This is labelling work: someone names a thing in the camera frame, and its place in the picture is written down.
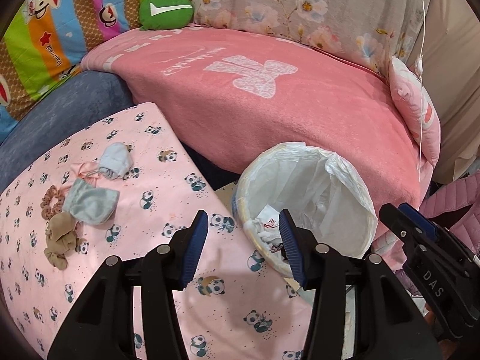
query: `trash bag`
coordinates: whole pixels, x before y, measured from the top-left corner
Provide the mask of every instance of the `trash bag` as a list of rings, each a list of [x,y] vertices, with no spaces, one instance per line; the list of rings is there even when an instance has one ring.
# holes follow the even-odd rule
[[[262,257],[287,278],[292,277],[288,262],[259,235],[266,228],[274,231],[257,218],[267,205],[277,212],[289,209],[298,227],[350,257],[366,253],[378,224],[367,187],[346,159],[304,142],[280,143],[265,151],[240,177],[232,211]]]

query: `green pillow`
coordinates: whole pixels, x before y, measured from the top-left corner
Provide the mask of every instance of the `green pillow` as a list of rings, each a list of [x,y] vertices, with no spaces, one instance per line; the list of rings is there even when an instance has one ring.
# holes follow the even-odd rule
[[[190,23],[194,8],[190,0],[143,0],[140,4],[142,30],[176,30]]]

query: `gray velvet cushion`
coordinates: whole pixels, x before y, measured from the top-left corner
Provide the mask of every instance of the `gray velvet cushion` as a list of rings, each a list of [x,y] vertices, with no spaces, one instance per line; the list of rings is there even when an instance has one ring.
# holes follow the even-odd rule
[[[0,192],[64,139],[133,105],[126,83],[114,74],[86,71],[72,77],[39,102],[0,146]]]

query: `hair scrunchie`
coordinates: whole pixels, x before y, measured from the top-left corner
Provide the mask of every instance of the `hair scrunchie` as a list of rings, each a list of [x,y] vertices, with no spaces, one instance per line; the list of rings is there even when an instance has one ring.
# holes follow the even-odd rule
[[[57,202],[50,207],[50,203],[53,198],[57,199]],[[40,208],[42,209],[42,218],[46,221],[51,220],[54,215],[62,212],[63,202],[65,201],[65,196],[62,191],[58,190],[54,185],[52,185],[45,193],[40,203]]]

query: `flower print pillow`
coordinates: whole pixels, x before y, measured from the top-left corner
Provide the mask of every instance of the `flower print pillow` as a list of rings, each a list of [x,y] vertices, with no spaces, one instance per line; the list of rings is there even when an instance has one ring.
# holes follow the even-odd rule
[[[422,98],[422,84],[419,79],[396,57],[392,57],[390,62],[390,92],[395,107],[418,145],[420,120],[422,121],[421,151],[435,167],[440,154],[440,120],[427,90],[423,88]]]
[[[387,77],[409,57],[422,0],[191,0],[194,22],[299,42]]]

